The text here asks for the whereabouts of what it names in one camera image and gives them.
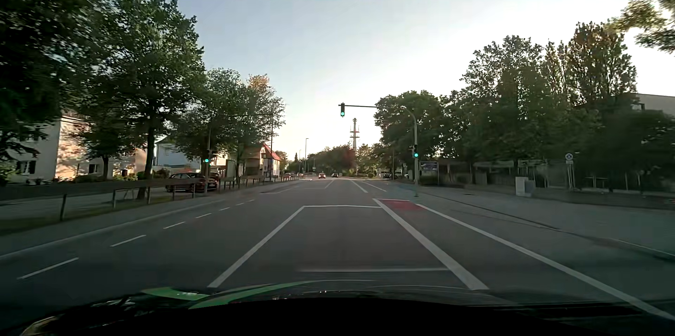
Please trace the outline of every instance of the window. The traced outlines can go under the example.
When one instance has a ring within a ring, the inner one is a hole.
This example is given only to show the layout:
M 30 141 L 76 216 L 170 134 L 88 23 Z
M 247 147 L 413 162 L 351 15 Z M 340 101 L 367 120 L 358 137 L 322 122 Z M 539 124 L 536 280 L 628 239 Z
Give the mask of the window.
M 34 160 L 22 160 L 16 162 L 16 170 L 21 175 L 35 174 L 35 162 Z

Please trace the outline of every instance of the signpost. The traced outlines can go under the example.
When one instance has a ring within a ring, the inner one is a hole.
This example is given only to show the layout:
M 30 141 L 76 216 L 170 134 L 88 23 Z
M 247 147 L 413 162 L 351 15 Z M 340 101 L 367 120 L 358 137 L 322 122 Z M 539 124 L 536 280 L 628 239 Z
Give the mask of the signpost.
M 565 163 L 567 164 L 567 183 L 570 190 L 574 189 L 574 154 L 565 154 Z
M 420 167 L 423 172 L 436 172 L 436 184 L 439 185 L 439 177 L 438 177 L 438 162 L 437 161 L 427 161 L 427 162 L 420 162 Z

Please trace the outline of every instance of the red car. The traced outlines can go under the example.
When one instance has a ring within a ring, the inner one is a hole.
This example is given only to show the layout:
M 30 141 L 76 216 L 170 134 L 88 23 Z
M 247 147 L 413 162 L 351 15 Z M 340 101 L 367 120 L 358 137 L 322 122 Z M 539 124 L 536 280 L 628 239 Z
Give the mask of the red car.
M 172 176 L 169 176 L 169 179 L 189 179 L 189 178 L 202 178 L 202 179 L 199 180 L 199 182 L 197 183 L 185 183 L 185 184 L 179 183 L 177 185 L 166 186 L 167 192 L 171 192 L 174 189 L 176 191 L 180 189 L 184 191 L 192 191 L 192 186 L 194 186 L 194 190 L 196 192 L 206 192 L 207 190 L 218 188 L 218 181 L 216 181 L 214 178 L 208 178 L 207 182 L 207 177 L 200 173 L 176 173 L 173 174 Z

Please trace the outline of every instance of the lamp post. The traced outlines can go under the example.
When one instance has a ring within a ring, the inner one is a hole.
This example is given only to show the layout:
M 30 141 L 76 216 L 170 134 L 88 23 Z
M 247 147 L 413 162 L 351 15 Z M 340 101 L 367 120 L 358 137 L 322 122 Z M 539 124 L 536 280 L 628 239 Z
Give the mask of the lamp post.
M 307 140 L 309 138 L 304 139 L 304 173 L 307 174 Z

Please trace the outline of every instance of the green hood stripe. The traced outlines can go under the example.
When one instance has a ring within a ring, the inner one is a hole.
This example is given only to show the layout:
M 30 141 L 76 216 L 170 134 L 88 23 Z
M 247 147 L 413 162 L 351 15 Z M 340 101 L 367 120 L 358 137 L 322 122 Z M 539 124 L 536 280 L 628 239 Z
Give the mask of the green hood stripe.
M 300 285 L 306 285 L 307 283 L 314 283 L 314 282 L 321 282 L 321 280 L 301 280 L 300 282 L 291 282 L 291 283 L 280 283 L 279 285 L 272 285 L 272 286 L 265 286 L 265 287 L 258 287 L 255 289 L 250 289 L 246 291 L 239 291 L 237 293 L 231 293 L 226 296 L 221 296 L 221 297 L 215 297 L 210 300 L 205 300 L 204 302 L 200 302 L 198 304 L 195 304 L 194 306 L 190 307 L 189 309 L 195 309 L 195 308 L 203 308 L 203 307 L 211 307 L 211 306 L 221 306 L 223 304 L 228 304 L 232 302 L 233 300 L 241 299 L 242 297 L 247 297 L 247 296 L 254 296 L 258 295 L 261 293 L 266 293 L 268 291 L 274 291 L 278 289 L 285 289 L 287 287 L 293 287 L 293 286 L 300 286 Z
M 185 291 L 178 291 L 170 287 L 158 287 L 156 289 L 141 290 L 142 293 L 152 296 L 171 297 L 173 299 L 183 300 L 199 300 L 208 297 L 206 294 L 190 293 Z

